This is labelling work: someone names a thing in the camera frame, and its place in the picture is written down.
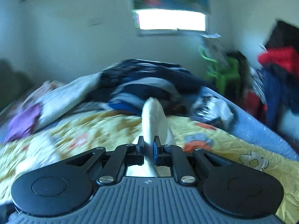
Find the green plastic chair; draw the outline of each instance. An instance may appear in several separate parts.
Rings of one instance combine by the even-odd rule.
[[[198,50],[202,58],[204,58],[210,65],[210,68],[207,71],[207,77],[216,79],[216,87],[219,90],[219,93],[224,96],[228,82],[233,81],[235,86],[235,96],[236,99],[238,99],[241,85],[239,61],[235,58],[228,57],[227,60],[230,66],[223,70],[218,61],[207,56],[206,50],[203,46],[200,46]]]

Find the white wall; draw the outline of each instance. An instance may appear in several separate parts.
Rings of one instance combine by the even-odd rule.
[[[180,63],[197,76],[206,64],[199,36],[139,37],[132,0],[28,0],[24,3],[25,49],[36,81],[71,81],[129,58]],[[91,26],[91,20],[100,25]],[[209,32],[231,49],[230,19],[224,0],[211,0]]]
[[[23,15],[19,0],[0,0],[0,58],[7,58],[15,70],[28,71]]]
[[[299,0],[230,0],[234,48],[240,50],[256,67],[276,19],[299,26]]]

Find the silver bolt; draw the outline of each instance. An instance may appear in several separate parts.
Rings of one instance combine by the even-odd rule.
[[[181,181],[186,184],[191,184],[195,182],[195,178],[193,176],[183,176]]]
[[[99,182],[102,184],[110,184],[113,182],[113,177],[111,176],[102,176],[99,178]]]

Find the red clothing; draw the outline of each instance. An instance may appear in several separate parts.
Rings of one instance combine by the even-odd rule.
[[[261,65],[275,63],[289,73],[299,77],[299,54],[293,47],[269,49],[258,56]]]

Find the window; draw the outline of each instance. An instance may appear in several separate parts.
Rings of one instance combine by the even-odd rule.
[[[143,9],[135,10],[138,14],[141,32],[155,33],[154,30],[164,30],[163,33],[177,30],[206,31],[206,15],[203,13],[164,10]]]

